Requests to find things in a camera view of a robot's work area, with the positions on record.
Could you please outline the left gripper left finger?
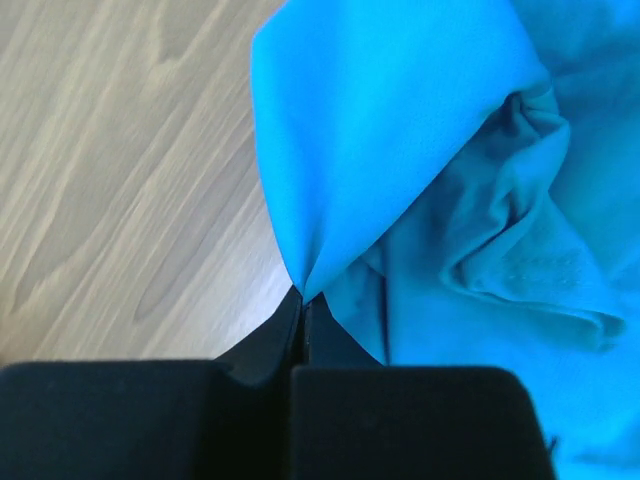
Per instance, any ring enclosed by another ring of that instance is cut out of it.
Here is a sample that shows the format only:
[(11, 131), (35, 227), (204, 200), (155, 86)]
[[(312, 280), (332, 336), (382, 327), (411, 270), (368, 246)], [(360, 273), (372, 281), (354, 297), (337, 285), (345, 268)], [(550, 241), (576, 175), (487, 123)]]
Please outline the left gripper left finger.
[(302, 300), (214, 359), (1, 370), (5, 479), (279, 479)]

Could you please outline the teal blue t shirt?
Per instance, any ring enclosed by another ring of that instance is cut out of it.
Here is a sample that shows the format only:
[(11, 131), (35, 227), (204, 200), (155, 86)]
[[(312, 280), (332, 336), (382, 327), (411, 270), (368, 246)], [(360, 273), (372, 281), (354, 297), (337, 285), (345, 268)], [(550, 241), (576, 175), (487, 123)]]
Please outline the teal blue t shirt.
[(637, 478), (638, 3), (289, 1), (250, 80), (302, 296), (387, 365), (513, 372), (561, 478)]

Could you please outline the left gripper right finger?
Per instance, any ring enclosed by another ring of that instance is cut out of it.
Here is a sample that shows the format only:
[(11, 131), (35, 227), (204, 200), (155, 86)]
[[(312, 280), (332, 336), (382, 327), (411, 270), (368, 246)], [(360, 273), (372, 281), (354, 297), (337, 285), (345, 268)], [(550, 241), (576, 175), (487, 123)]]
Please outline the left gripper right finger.
[(291, 376), (293, 479), (552, 479), (529, 394), (493, 367), (389, 367), (305, 308)]

